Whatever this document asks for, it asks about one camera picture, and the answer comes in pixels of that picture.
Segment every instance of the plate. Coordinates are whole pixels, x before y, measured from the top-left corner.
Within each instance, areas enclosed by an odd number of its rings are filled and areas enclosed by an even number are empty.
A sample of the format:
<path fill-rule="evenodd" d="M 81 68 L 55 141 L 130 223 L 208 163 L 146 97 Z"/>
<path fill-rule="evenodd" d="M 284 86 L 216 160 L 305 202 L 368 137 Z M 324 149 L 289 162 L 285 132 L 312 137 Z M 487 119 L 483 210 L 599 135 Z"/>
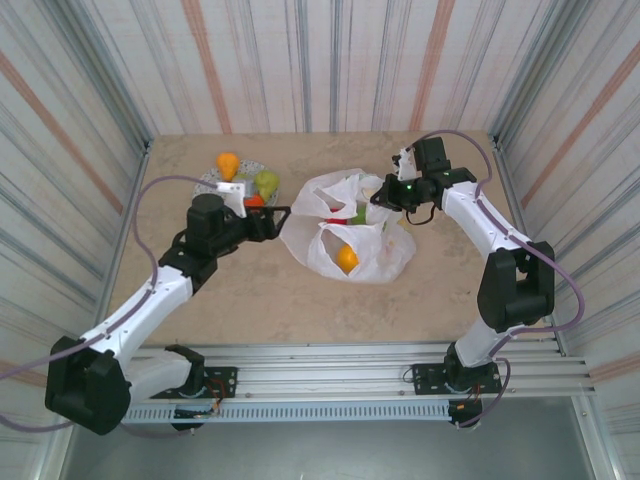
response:
<path fill-rule="evenodd" d="M 238 168 L 236 175 L 238 175 L 239 173 L 243 173 L 245 175 L 255 177 L 255 175 L 258 172 L 261 172 L 263 170 L 268 170 L 268 168 L 265 165 L 261 164 L 260 162 L 255 162 L 253 160 L 241 160 L 240 167 Z M 209 183 L 223 181 L 222 176 L 220 175 L 220 171 L 218 170 L 218 167 L 213 167 L 211 170 L 206 172 L 202 177 L 200 177 L 200 180 L 203 180 Z M 269 197 L 269 200 L 265 202 L 265 205 L 267 207 L 274 207 L 276 205 L 276 202 L 278 201 L 279 191 L 280 191 L 280 187 L 278 186 L 278 188 L 276 188 L 275 191 Z M 196 187 L 193 189 L 192 197 L 197 197 L 198 195 L 203 193 L 215 193 L 216 195 L 220 195 L 223 199 L 226 197 L 224 193 L 218 193 L 212 188 L 209 188 L 205 185 L 200 185 L 200 184 L 196 185 Z"/>

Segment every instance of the marble surface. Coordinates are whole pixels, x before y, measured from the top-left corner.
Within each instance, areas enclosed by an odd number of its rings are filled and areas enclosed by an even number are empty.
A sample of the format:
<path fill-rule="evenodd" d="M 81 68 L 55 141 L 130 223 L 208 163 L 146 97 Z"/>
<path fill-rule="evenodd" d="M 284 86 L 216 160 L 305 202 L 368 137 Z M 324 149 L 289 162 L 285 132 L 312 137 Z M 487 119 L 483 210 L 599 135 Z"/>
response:
<path fill-rule="evenodd" d="M 486 133 L 470 132 L 489 150 Z M 279 204 L 290 205 L 306 180 L 361 167 L 381 177 L 390 157 L 418 133 L 340 133 L 165 136 L 153 146 L 144 183 L 162 175 L 200 177 L 219 152 L 257 160 L 281 176 Z M 455 167 L 478 179 L 482 157 L 458 137 L 445 139 Z M 182 181 L 152 188 L 140 207 L 139 227 L 156 256 L 184 228 L 193 185 Z M 499 176 L 485 192 L 510 218 Z M 416 221 L 428 215 L 428 207 Z M 453 340 L 477 316 L 476 294 L 484 263 L 467 236 L 442 212 L 411 227 L 417 254 L 392 284 L 355 285 L 321 277 L 300 265 L 280 240 L 244 243 L 219 261 L 219 269 L 187 304 L 151 335 L 147 344 L 179 342 L 317 343 Z M 111 299 L 114 310 L 148 277 L 148 260 L 129 235 Z"/>

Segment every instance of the white plastic bag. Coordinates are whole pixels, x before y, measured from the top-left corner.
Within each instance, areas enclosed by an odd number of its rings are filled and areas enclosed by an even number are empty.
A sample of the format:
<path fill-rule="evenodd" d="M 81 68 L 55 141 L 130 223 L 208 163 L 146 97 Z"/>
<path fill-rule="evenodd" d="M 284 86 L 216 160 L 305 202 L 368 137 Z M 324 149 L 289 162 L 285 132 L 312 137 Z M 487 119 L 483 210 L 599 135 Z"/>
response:
<path fill-rule="evenodd" d="M 402 214 L 368 203 L 381 186 L 382 179 L 360 169 L 309 180 L 291 206 L 280 238 L 296 260 L 325 277 L 356 283 L 392 282 L 415 254 L 416 245 L 398 225 Z M 355 217 L 358 203 L 366 203 L 366 225 L 325 221 Z M 359 262 L 349 274 L 334 261 L 344 244 L 351 246 Z"/>

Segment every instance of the striped wall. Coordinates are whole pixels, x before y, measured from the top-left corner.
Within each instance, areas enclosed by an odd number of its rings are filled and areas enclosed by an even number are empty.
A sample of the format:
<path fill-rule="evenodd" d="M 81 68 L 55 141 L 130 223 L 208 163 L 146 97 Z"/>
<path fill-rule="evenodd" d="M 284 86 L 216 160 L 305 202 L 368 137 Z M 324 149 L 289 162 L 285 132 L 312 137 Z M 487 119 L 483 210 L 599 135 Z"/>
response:
<path fill-rule="evenodd" d="M 154 135 L 487 130 L 561 3 L 71 1 Z"/>
<path fill-rule="evenodd" d="M 93 325 L 142 142 L 116 123 L 54 2 L 0 3 L 0 370 Z M 0 411 L 50 424 L 46 369 L 0 383 Z M 0 427 L 0 478 L 32 478 L 47 435 Z"/>
<path fill-rule="evenodd" d="M 529 233 L 587 300 L 586 356 L 627 478 L 640 478 L 640 2 L 588 2 L 523 120 L 501 133 Z M 576 301 L 556 289 L 558 317 Z"/>

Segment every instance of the orange fruit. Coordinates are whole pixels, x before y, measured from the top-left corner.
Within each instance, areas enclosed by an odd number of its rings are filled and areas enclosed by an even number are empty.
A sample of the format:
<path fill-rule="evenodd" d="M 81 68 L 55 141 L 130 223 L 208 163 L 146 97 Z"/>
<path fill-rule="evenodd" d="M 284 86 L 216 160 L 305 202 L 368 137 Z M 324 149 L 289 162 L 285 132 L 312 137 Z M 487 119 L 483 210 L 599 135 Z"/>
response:
<path fill-rule="evenodd" d="M 342 269 L 344 273 L 347 275 L 358 266 L 360 261 L 358 260 L 358 256 L 356 252 L 353 251 L 349 245 L 345 245 L 338 252 L 338 257 L 336 258 L 336 264 Z"/>

